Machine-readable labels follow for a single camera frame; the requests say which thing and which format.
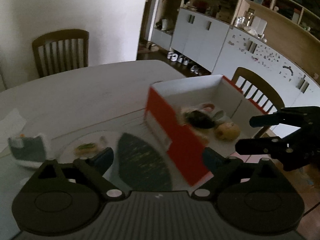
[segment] plate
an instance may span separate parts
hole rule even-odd
[[[61,155],[57,158],[58,163],[72,163],[75,159],[79,158],[75,155],[74,149],[81,144],[96,143],[99,151],[102,151],[106,147],[111,147],[114,152],[117,151],[117,144],[119,138],[123,133],[111,132],[111,131],[97,131],[93,133],[81,136],[71,143],[69,143],[64,149]],[[94,157],[97,153],[90,153],[81,155],[80,159],[87,159]]]

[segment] food on plate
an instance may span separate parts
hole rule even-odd
[[[89,153],[97,153],[98,151],[99,150],[96,143],[85,143],[75,148],[74,153],[76,155],[84,155]]]
[[[240,135],[240,128],[233,122],[225,122],[219,125],[214,133],[217,139],[225,141],[233,141],[237,139]]]

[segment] glass jar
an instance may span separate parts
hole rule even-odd
[[[244,14],[244,26],[249,27],[251,25],[253,19],[253,13],[252,12],[245,12]]]

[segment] black robotic claw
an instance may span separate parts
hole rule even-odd
[[[320,163],[320,107],[286,107],[263,116],[250,119],[252,127],[287,124],[300,127],[284,138],[241,139],[236,143],[240,155],[270,154],[278,159],[285,171],[292,171],[308,165]]]

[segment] cardboard box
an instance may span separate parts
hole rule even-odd
[[[239,125],[241,134],[232,142],[210,136],[204,143],[188,125],[180,125],[176,116],[181,107],[213,103],[215,111],[223,109],[232,122]],[[252,128],[252,116],[265,112],[252,100],[245,99],[242,91],[222,75],[184,78],[153,84],[149,89],[145,121],[160,141],[167,154],[190,185],[207,175],[202,162],[202,152],[210,147],[224,157],[235,152],[235,144],[241,138],[250,138],[260,128]]]

